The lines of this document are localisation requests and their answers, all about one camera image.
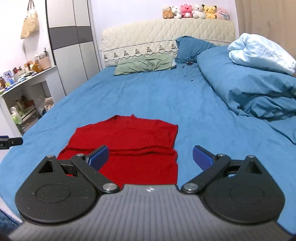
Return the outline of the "white bear plush toy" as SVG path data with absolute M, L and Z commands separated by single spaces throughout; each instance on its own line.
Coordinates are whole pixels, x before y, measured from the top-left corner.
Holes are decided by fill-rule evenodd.
M 198 18 L 205 19 L 206 15 L 203 12 L 203 7 L 199 4 L 193 5 L 192 16 L 195 19 L 198 19 Z

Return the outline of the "cream quilted headboard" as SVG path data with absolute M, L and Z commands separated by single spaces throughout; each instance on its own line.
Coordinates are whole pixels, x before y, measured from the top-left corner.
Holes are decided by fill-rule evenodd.
M 133 23 L 102 31 L 100 53 L 105 67 L 122 59 L 151 54 L 177 56 L 176 39 L 191 36 L 219 46 L 236 39 L 232 21 L 213 19 L 159 19 Z

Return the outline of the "red knit sweater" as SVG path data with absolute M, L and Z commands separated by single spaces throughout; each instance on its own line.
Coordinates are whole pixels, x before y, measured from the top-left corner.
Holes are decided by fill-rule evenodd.
M 115 115 L 76 129 L 59 160 L 75 154 L 90 154 L 102 145 L 109 150 L 98 171 L 119 187 L 133 185 L 175 185 L 178 180 L 178 126 L 162 120 L 134 115 Z

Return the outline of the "beige curtain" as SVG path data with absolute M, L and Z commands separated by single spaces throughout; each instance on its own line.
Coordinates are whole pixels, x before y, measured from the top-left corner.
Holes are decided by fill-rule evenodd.
M 295 0 L 236 1 L 238 33 L 258 34 L 295 57 Z

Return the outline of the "blue bed sheet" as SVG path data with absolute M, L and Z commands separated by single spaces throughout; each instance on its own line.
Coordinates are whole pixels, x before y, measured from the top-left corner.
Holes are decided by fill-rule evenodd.
M 15 194 L 46 155 L 57 155 L 78 127 L 114 115 L 158 119 L 179 127 L 178 184 L 200 173 L 192 159 L 195 145 L 233 159 L 257 156 L 285 195 L 279 223 L 295 233 L 295 145 L 285 136 L 295 119 L 277 130 L 267 121 L 231 111 L 203 77 L 197 64 L 173 70 L 114 76 L 112 67 L 59 101 L 12 147 L 1 162 L 1 198 L 18 214 Z

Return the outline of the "green pillow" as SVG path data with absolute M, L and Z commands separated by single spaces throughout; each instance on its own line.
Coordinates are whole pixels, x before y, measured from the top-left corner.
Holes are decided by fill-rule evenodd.
M 152 54 L 120 60 L 114 70 L 114 75 L 171 70 L 175 67 L 176 61 L 172 55 Z

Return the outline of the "brown plush toy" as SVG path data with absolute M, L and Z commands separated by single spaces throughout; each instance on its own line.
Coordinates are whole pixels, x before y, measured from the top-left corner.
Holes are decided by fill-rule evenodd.
M 173 17 L 174 17 L 174 14 L 172 13 L 170 6 L 163 8 L 163 18 L 164 19 L 172 19 Z

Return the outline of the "blue pillow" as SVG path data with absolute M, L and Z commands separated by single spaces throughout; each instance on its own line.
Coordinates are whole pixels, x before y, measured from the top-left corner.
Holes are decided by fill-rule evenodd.
M 190 36 L 182 36 L 176 39 L 178 47 L 178 53 L 176 62 L 179 64 L 183 63 L 197 63 L 197 56 L 203 51 L 217 47 L 210 42 L 197 39 Z

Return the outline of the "woven basket on desk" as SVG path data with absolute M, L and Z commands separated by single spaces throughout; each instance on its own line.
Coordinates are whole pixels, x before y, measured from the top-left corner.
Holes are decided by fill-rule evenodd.
M 44 69 L 49 69 L 52 67 L 51 62 L 50 62 L 50 58 L 49 57 L 44 57 L 42 59 L 38 60 L 38 64 Z

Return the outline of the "white shelf desk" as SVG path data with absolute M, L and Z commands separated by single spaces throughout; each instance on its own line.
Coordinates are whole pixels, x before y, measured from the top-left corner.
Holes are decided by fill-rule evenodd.
M 57 104 L 65 97 L 65 91 L 57 66 L 53 66 L 26 79 L 1 94 L 1 120 L 4 122 L 1 133 L 20 137 L 22 134 L 13 122 L 10 107 L 16 104 L 15 99 L 24 95 L 29 100 L 37 101 L 40 96 L 50 96 Z

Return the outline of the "blue duvet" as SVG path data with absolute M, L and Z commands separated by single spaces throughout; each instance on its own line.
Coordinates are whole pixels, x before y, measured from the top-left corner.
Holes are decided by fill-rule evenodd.
M 237 115 L 267 122 L 295 143 L 295 78 L 233 63 L 227 47 L 197 56 L 199 68 L 214 91 Z

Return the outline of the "green white bottle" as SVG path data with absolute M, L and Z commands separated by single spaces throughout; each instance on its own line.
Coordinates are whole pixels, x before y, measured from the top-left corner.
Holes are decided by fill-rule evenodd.
M 16 125 L 20 125 L 23 121 L 15 106 L 10 108 L 11 117 Z

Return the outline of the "beige hanging tote bag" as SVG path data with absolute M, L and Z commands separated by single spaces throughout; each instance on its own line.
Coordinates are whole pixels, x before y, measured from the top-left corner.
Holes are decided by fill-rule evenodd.
M 33 0 L 28 1 L 27 13 L 23 21 L 21 39 L 26 39 L 30 35 L 39 32 L 39 18 Z

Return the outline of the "yellow plush toy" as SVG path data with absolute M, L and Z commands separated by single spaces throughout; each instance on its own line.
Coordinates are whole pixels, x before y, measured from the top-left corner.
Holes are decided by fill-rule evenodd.
M 217 6 L 206 6 L 203 4 L 202 7 L 203 7 L 204 14 L 207 19 L 216 19 L 217 18 L 217 15 L 216 15 Z

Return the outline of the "grey white wardrobe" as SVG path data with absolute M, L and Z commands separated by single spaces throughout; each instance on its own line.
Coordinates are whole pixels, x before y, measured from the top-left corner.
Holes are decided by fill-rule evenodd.
M 49 41 L 66 95 L 99 73 L 88 1 L 45 1 Z

